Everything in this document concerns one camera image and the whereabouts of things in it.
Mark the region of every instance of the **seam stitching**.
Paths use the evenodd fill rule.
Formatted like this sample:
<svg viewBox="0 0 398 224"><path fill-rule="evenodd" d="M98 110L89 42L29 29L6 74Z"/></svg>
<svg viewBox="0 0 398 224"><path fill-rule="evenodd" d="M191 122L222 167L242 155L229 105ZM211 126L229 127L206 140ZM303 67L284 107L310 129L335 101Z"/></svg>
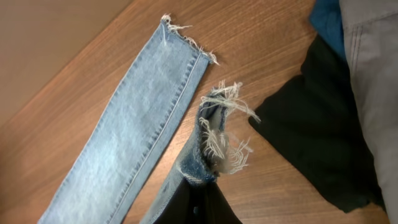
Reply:
<svg viewBox="0 0 398 224"><path fill-rule="evenodd" d="M130 191L131 186L133 185L133 183L134 183L136 177L138 176L138 174L140 173L141 168L142 168L142 167L144 166L144 164L146 163L148 157L150 156L151 152L153 151L153 149L155 148L156 144L158 143L160 137L162 136L162 134L163 134L163 132L164 132L164 129L165 129L166 126L168 125L168 123L169 123L169 121L170 121L172 115L174 114L174 111L175 111L175 109L176 109L176 107L177 107L177 105L178 105L178 103L179 103L179 101L180 101L180 99L181 99L183 93L185 92L185 89L187 88L187 85L188 85L188 83L189 83L189 81L190 81L190 79L191 79L191 76L192 76L192 74L193 74L193 71L194 71L194 69L195 69L195 67L196 67L196 65L197 65L197 63L198 63L198 61L199 61L200 55L201 55L201 54L199 54L198 58L196 59L195 64L193 65L193 67L192 67L192 69L191 69L191 72L190 72L190 74L189 74L189 76L188 76L187 82L186 82L186 84L185 84L185 86L184 86L184 88L183 88L183 90L182 90L182 92L181 92L181 94L180 94L178 100L176 101L176 103L175 103L175 105L174 105L174 108L173 108L172 112L170 113L170 116L168 117L167 121L165 122L164 127L162 128L162 130L161 130L161 132L159 133L159 135L158 135L156 141L154 142L154 144L152 145L151 149L149 150L149 152L148 152L146 158L144 159L144 161L142 162L140 168L137 170L136 174L134 175L134 178L132 179L131 183L129 184L129 187L126 189L126 191L125 191L125 193L124 193L124 195L123 195L123 198L121 199L121 201L120 201L120 203L119 203L119 206L115 209L115 211L113 212L113 216L111 217L111 219L110 219L109 221L107 221L107 223L111 223L111 222L113 221L113 218L116 216L116 213L119 211L119 209L120 209L122 203L124 202L124 199L126 198L127 193Z"/></svg>

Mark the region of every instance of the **blue fabric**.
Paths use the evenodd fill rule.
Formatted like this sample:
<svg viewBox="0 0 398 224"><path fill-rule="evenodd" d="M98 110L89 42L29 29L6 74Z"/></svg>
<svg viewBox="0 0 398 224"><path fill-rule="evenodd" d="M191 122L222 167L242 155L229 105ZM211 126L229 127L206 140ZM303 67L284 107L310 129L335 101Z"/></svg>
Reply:
<svg viewBox="0 0 398 224"><path fill-rule="evenodd" d="M167 23L121 80L39 223L122 222L211 62Z"/></svg>
<svg viewBox="0 0 398 224"><path fill-rule="evenodd" d="M346 60L339 0L317 0L310 15L310 22L322 39Z"/></svg>
<svg viewBox="0 0 398 224"><path fill-rule="evenodd" d="M210 93L207 97L215 99L221 94ZM140 224L156 222L183 179L187 180L192 187L204 186L217 179L215 173L208 167L208 163L211 162L201 150L206 134L204 134L205 130L203 130L200 118L205 118L214 130L220 132L224 131L227 112L227 107L215 103L204 103L199 107L191 136L180 151L159 193Z"/></svg>

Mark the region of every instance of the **white threads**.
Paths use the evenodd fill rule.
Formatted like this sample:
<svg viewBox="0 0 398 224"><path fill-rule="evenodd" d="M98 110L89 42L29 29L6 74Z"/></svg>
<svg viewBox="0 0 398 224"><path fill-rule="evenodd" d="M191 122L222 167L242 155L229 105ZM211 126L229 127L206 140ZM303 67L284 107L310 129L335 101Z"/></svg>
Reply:
<svg viewBox="0 0 398 224"><path fill-rule="evenodd" d="M186 42L188 42L191 47L193 47L194 49L199 50L200 53L202 53L203 55L206 55L208 58L210 58L211 63L215 63L217 65L219 65L219 63L217 62L217 58L216 56L213 54L213 52L205 52L203 50L203 47L199 47L199 45L191 38L191 37L187 37L187 36L181 36L178 33L178 30L180 29L184 29L184 28L188 28L191 26L180 26L180 25L173 25L171 24L171 17L170 14L164 14L162 16L162 21L164 21L167 25L167 29L169 30L169 32L173 32L174 34L178 35L179 37L181 37L183 40L185 40Z"/></svg>
<svg viewBox="0 0 398 224"><path fill-rule="evenodd" d="M226 135L222 134L219 130L210 129L209 121L205 118L199 118L200 124L205 128L203 136L206 140L203 142L205 148L203 150L204 155L210 159L214 156L220 159L225 159L225 154L227 150L228 139L225 139Z"/></svg>
<svg viewBox="0 0 398 224"><path fill-rule="evenodd" d="M212 90L210 93L211 95L218 96L215 98L207 96L202 97L202 103L200 106L203 106L205 103L210 103L210 106L202 108L202 110L214 106L224 106L228 110L226 112L226 117L228 117L232 111L238 109L253 116L256 121L260 122L260 118L253 112L253 110L250 110L244 101L238 99L239 88L241 86L242 83L234 83L233 86L225 87L225 82L221 81L219 88ZM209 121L205 118L199 118L199 122L203 126L202 133L205 138L203 142L205 147L202 153L207 157L207 159L214 163L214 167L212 167L212 169L234 174L247 166L246 161L249 153L253 152L253 150L248 146L249 140L246 142L240 141L232 133L221 132L219 129L211 129ZM232 140L232 142L238 145L238 147L230 145L229 140Z"/></svg>
<svg viewBox="0 0 398 224"><path fill-rule="evenodd" d="M243 84L241 82L234 83L233 86L225 87L225 81L221 81L218 89L214 89L211 91L211 94L218 95L216 97L208 97L203 96L201 98L200 106L203 106L205 103L211 103L210 106L202 108L202 110L211 108L214 106L225 106L228 109L227 116L229 116L235 109L240 110L242 112L247 113L252 116L257 122L260 122L260 117L258 117L253 110L249 109L249 106L243 100L238 99L239 97L239 89Z"/></svg>

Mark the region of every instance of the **wood grain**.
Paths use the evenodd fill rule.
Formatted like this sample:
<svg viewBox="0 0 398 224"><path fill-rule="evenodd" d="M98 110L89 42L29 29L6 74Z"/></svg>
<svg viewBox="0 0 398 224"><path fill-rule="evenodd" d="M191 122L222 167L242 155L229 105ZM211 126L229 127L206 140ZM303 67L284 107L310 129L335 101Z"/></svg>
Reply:
<svg viewBox="0 0 398 224"><path fill-rule="evenodd" d="M0 223L35 223L88 140L142 46L171 12L182 34L214 50L220 66L203 77L178 131L128 213L138 223L188 139L204 95L218 81L243 82L255 108L299 73L315 36L313 0L133 1L95 40L0 129ZM260 137L241 113L227 129L251 137L250 166L218 183L243 223L388 223L374 205L344 214Z"/></svg>

